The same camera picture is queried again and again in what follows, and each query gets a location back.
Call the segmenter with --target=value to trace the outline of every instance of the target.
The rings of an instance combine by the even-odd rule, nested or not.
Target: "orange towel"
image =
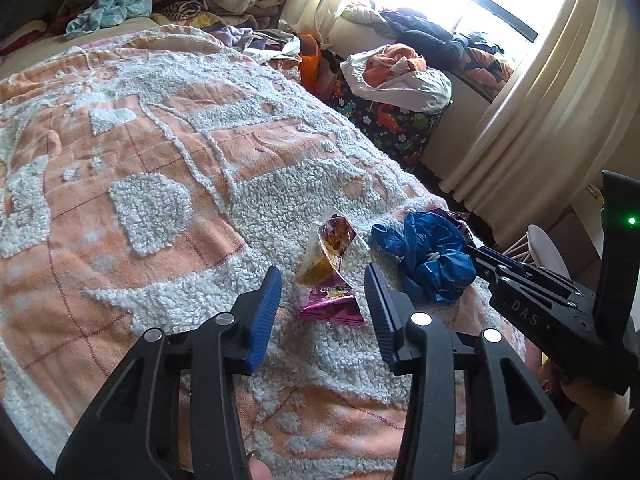
[[[369,58],[363,78],[369,86],[375,87],[407,72],[424,70],[427,70],[427,62],[422,56],[418,56],[410,46],[396,43]]]

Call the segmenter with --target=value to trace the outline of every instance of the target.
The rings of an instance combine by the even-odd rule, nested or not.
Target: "blue plastic bag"
[[[476,278],[471,257],[462,252],[465,238],[435,213],[409,213],[404,218],[404,236],[375,224],[371,237],[382,250],[404,258],[398,279],[414,303],[452,304]]]

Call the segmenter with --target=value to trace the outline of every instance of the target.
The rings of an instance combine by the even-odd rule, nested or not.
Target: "orange and white blanket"
[[[247,448],[277,479],[393,469],[409,381],[380,359],[362,285],[371,259],[392,285],[396,264],[351,255],[359,329],[297,319],[291,284],[327,208],[368,239],[443,200],[300,86],[194,28],[72,48],[0,96],[0,397],[46,465],[143,330],[196,328],[275,264],[265,364],[237,387]],[[501,327],[522,350],[487,298],[474,284],[447,322]]]

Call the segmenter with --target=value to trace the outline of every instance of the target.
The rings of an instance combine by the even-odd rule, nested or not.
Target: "finger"
[[[249,471],[251,472],[252,480],[273,480],[273,475],[269,468],[257,458],[249,460]]]

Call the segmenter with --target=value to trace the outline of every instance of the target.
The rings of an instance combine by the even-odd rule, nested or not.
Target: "blanket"
[[[74,47],[4,79],[0,95],[0,399],[47,466],[146,328],[196,328],[275,264],[265,364],[236,386],[246,448],[276,479],[394,468],[410,378],[380,358],[363,274],[375,261],[398,286],[396,263],[350,254],[358,329],[299,319],[292,280],[328,207],[369,240],[372,224],[401,231],[407,212],[444,200],[338,112],[194,28]],[[488,297],[477,282],[433,313],[466,332],[497,326],[522,352]],[[456,431],[460,466],[463,418]]]

